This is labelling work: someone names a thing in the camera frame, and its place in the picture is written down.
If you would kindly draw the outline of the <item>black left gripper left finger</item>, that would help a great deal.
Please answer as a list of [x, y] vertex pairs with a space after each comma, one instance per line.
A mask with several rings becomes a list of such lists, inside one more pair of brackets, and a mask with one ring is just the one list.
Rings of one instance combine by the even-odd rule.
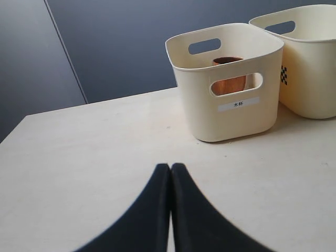
[[171, 170], [157, 164], [146, 186], [124, 214], [76, 251], [167, 251]]

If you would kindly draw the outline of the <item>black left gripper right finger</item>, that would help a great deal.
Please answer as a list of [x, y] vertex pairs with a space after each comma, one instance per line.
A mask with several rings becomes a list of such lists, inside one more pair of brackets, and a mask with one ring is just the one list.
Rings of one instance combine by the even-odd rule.
[[269, 251], [229, 222], [204, 196], [183, 163], [171, 167], [176, 251]]

